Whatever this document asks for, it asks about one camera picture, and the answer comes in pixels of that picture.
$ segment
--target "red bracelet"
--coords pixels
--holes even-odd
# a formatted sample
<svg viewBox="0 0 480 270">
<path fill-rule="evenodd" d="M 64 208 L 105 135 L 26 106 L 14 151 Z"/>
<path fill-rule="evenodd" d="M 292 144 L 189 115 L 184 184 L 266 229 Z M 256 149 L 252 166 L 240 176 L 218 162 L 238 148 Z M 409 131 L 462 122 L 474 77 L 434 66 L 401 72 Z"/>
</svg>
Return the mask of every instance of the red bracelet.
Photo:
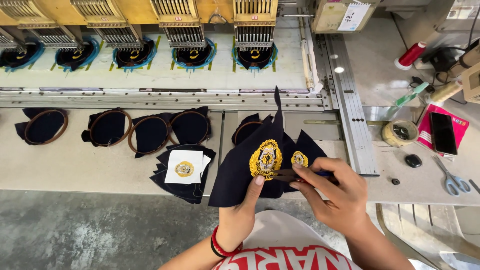
<svg viewBox="0 0 480 270">
<path fill-rule="evenodd" d="M 216 232 L 218 230 L 218 226 L 215 227 L 212 233 L 212 240 L 210 241 L 210 244 L 212 246 L 212 250 L 215 253 L 215 255 L 221 257 L 221 258 L 226 258 L 226 257 L 232 257 L 239 253 L 243 247 L 243 242 L 240 243 L 240 245 L 232 252 L 227 252 L 223 250 L 220 245 L 216 241 Z"/>
</svg>

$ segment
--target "blue embroidery hoop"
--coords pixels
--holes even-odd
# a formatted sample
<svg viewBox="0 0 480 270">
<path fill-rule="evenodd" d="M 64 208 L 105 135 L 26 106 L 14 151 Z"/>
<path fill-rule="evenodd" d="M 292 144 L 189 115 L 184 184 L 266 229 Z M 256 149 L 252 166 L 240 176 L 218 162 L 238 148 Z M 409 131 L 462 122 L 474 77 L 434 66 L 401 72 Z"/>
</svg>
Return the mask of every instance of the blue embroidery hoop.
<svg viewBox="0 0 480 270">
<path fill-rule="evenodd" d="M 185 65 L 185 64 L 182 63 L 182 62 L 178 62 L 178 61 L 177 61 L 177 49 L 176 49 L 176 48 L 173 48 L 173 49 L 172 49 L 172 59 L 173 59 L 173 61 L 174 61 L 179 67 L 182 67 L 182 68 L 186 69 L 187 72 L 188 72 L 189 69 L 193 69 L 193 72 L 195 72 L 195 69 L 201 68 L 201 67 L 204 67 L 204 66 L 210 64 L 210 63 L 213 61 L 213 58 L 214 58 L 215 55 L 216 55 L 216 48 L 215 48 L 215 44 L 213 43 L 213 41 L 209 40 L 208 38 L 205 38 L 205 40 L 206 40 L 206 42 L 208 43 L 208 45 L 209 45 L 210 47 L 212 47 L 212 49 L 213 49 L 213 50 L 210 51 L 210 54 L 208 55 L 205 63 L 203 63 L 203 64 L 201 64 L 201 65 L 199 65 L 199 66 L 187 66 L 187 65 Z"/>
<path fill-rule="evenodd" d="M 147 37 L 144 37 L 144 41 L 152 41 L 150 38 L 147 38 Z M 117 63 L 117 59 L 116 59 L 116 55 L 117 55 L 117 51 L 119 49 L 115 48 L 113 50 L 113 54 L 112 54 L 112 58 L 113 58 L 113 62 L 118 66 L 118 63 Z M 139 67 L 143 67 L 145 66 L 146 64 L 148 64 L 154 57 L 155 57 L 155 54 L 156 54 L 156 45 L 154 44 L 153 45 L 153 49 L 152 51 L 148 54 L 147 56 L 147 59 L 145 59 L 145 61 L 141 64 L 137 64 L 137 65 L 134 65 L 134 66 L 131 66 L 131 67 L 122 67 L 123 69 L 123 72 L 127 72 L 127 70 L 130 70 L 131 72 L 136 69 L 136 68 L 139 68 Z"/>
<path fill-rule="evenodd" d="M 240 61 L 238 60 L 238 55 L 237 55 L 237 48 L 233 48 L 232 49 L 232 54 L 233 54 L 233 59 L 235 60 L 235 62 L 237 62 L 238 65 L 240 65 L 241 67 L 245 68 L 241 63 Z M 273 53 L 272 53 L 272 56 L 270 57 L 270 61 L 268 62 L 268 64 L 262 68 L 262 69 L 265 69 L 267 67 L 269 67 L 270 65 L 272 65 L 272 63 L 275 61 L 276 59 L 276 56 L 278 55 L 278 49 L 276 48 L 276 45 L 275 43 L 273 43 Z M 249 70 L 252 70 L 252 69 L 260 69 L 259 67 L 249 67 L 248 68 Z"/>
<path fill-rule="evenodd" d="M 34 63 L 35 61 L 37 61 L 38 58 L 40 58 L 40 56 L 42 55 L 42 53 L 45 51 L 45 47 L 43 46 L 43 43 L 38 42 L 38 41 L 35 41 L 35 44 L 38 46 L 38 50 L 32 55 L 32 57 L 30 58 L 30 60 L 28 60 L 27 63 L 25 63 L 21 66 L 18 66 L 18 67 L 14 67 L 14 68 L 5 67 L 5 72 L 8 72 L 8 71 L 14 72 L 17 69 L 24 68 L 24 67 L 30 65 L 31 63 Z"/>
<path fill-rule="evenodd" d="M 96 41 L 95 39 L 93 39 L 91 37 L 83 37 L 83 39 L 84 39 L 84 41 L 87 41 L 87 42 L 90 41 L 92 43 L 93 52 L 78 67 L 83 67 L 83 66 L 86 66 L 86 65 L 90 64 L 91 62 L 93 62 L 95 57 L 100 52 L 100 45 L 98 44 L 98 41 Z M 58 56 L 59 53 L 60 53 L 60 50 L 57 50 L 57 52 L 55 53 L 55 63 L 57 63 L 57 56 Z M 70 67 L 70 66 L 63 66 L 63 65 L 59 65 L 59 66 L 63 68 L 63 72 L 67 72 L 67 71 L 72 72 L 72 67 Z"/>
</svg>

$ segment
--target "hand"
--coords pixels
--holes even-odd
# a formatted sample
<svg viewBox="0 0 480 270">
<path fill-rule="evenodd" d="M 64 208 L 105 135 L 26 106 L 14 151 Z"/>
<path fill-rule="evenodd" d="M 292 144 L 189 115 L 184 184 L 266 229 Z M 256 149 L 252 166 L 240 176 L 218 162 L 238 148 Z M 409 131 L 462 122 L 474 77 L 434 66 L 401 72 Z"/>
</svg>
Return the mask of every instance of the hand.
<svg viewBox="0 0 480 270">
<path fill-rule="evenodd" d="M 216 241 L 223 250 L 232 252 L 252 232 L 255 223 L 255 204 L 264 182 L 263 176 L 255 176 L 241 204 L 218 209 L 219 225 Z"/>
<path fill-rule="evenodd" d="M 297 163 L 293 170 L 308 183 L 292 182 L 290 186 L 300 190 L 312 207 L 315 217 L 328 227 L 346 237 L 358 235 L 371 223 L 366 213 L 367 183 L 342 159 L 317 158 L 305 168 Z M 335 186 L 329 180 L 313 172 L 333 172 L 340 183 Z M 330 200 L 323 200 L 317 188 Z"/>
</svg>

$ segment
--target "person's left hand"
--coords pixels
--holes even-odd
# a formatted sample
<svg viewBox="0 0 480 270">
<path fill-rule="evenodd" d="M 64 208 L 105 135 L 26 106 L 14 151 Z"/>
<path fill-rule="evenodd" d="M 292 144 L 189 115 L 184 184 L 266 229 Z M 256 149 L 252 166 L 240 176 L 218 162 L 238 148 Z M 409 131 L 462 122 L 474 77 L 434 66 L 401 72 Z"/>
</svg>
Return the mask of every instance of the person's left hand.
<svg viewBox="0 0 480 270">
<path fill-rule="evenodd" d="M 252 232 L 255 223 L 255 204 L 264 182 L 263 176 L 255 176 L 241 204 L 218 209 L 219 225 L 216 241 L 223 250 L 232 252 Z"/>
</svg>

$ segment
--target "smartphone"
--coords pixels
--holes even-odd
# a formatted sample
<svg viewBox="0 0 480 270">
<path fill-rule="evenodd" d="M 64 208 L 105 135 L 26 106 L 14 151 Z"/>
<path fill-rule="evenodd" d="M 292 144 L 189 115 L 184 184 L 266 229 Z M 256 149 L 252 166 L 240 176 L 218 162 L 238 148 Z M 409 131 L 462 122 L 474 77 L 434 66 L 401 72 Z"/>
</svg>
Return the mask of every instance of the smartphone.
<svg viewBox="0 0 480 270">
<path fill-rule="evenodd" d="M 439 153 L 456 155 L 455 133 L 452 117 L 443 113 L 430 113 L 433 149 Z"/>
</svg>

